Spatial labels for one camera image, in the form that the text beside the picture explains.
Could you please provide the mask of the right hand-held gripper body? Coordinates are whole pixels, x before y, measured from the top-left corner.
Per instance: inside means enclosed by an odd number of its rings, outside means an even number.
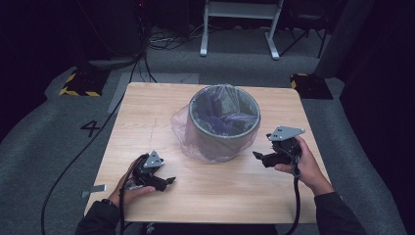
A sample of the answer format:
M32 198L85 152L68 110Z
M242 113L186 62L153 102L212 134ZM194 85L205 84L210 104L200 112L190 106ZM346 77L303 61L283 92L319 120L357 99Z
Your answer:
M290 165L301 157L302 150L300 144L295 139L296 136L304 134L303 128L295 128L279 125L276 129L267 135L268 140L272 143L272 149L277 154L275 160L277 164Z

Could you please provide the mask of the grey column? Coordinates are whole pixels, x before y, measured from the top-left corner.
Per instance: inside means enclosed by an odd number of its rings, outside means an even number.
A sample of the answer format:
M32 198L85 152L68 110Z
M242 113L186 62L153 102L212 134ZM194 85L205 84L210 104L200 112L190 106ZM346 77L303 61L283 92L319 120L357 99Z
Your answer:
M321 78L335 77L363 27L375 0L347 0L346 6L314 73Z

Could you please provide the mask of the small metal table bracket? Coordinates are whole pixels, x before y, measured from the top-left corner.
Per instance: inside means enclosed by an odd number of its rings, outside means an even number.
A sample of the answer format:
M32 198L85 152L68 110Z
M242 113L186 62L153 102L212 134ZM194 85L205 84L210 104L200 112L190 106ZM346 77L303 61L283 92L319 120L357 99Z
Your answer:
M97 192L104 192L107 190L107 185L102 184L102 185L95 185L90 187L87 190L83 190L81 191L80 197L81 198L87 198L89 197L92 193L97 193Z

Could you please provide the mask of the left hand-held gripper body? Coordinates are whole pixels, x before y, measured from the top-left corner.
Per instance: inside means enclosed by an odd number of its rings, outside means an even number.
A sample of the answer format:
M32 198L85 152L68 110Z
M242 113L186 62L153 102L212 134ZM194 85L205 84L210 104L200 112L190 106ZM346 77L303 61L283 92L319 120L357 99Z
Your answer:
M153 186L155 173L162 166L163 159L161 159L156 151L151 154L141 155L135 162L135 167L132 171L132 180L138 187Z

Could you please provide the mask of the black chair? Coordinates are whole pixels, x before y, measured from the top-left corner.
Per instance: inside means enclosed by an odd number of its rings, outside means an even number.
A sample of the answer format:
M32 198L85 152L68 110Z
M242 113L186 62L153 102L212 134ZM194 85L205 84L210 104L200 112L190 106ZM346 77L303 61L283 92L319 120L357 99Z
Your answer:
M320 58L328 34L329 10L320 0L286 0L283 12L280 26L290 32L294 41L280 55L283 56L314 30L321 40L317 55L317 58Z

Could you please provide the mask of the person's right hand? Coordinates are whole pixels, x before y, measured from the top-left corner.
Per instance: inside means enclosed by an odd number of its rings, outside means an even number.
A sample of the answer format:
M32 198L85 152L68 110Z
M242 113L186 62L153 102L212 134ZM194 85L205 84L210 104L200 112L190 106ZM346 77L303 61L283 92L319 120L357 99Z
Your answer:
M320 170L317 161L305 141L300 136L296 136L295 139L300 144L302 150L302 156L298 163L300 181L303 182L315 196L334 192L334 187Z

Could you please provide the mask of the grey stand base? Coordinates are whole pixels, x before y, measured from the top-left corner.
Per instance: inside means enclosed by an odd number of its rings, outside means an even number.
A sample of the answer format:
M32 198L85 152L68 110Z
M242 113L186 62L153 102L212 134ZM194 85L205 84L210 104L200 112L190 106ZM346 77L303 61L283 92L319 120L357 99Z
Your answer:
M126 68L135 62L134 58L111 58L109 60L90 61L89 64L97 70L112 71Z

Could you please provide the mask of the black yellow striped base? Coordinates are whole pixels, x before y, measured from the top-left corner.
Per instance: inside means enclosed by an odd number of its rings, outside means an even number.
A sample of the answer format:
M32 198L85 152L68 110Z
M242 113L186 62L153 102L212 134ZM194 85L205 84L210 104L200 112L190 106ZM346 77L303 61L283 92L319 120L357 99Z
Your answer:
M314 73L294 73L290 77L291 86L302 99L332 100L333 96L324 78Z
M110 72L98 70L86 72L74 70L68 77L60 95L100 97L103 95Z

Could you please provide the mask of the white metal stand frame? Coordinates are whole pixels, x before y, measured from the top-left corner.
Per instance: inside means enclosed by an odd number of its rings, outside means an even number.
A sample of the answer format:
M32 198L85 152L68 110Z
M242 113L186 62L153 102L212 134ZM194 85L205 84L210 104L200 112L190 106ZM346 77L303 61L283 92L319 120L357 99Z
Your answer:
M280 54L274 43L274 34L280 18L285 0L277 0L273 4L219 2L217 0L205 0L204 29L201 41L200 56L208 54L208 21L210 18L240 18L254 20L272 20L269 31L265 32L265 39L273 60L278 60Z

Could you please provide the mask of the person's left hand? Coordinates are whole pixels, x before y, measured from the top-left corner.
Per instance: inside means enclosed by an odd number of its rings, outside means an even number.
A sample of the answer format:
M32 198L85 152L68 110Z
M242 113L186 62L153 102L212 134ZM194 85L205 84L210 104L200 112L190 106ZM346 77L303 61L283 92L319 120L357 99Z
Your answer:
M130 170L134 167L134 163L131 163L127 172L122 176L119 180L116 188L114 189L113 193L108 197L108 199L120 208L120 190L123 188L124 181L130 176ZM123 194L123 204L127 206L128 204L132 203L135 199L148 195L156 191L156 188L153 186L146 186L135 190L125 190Z

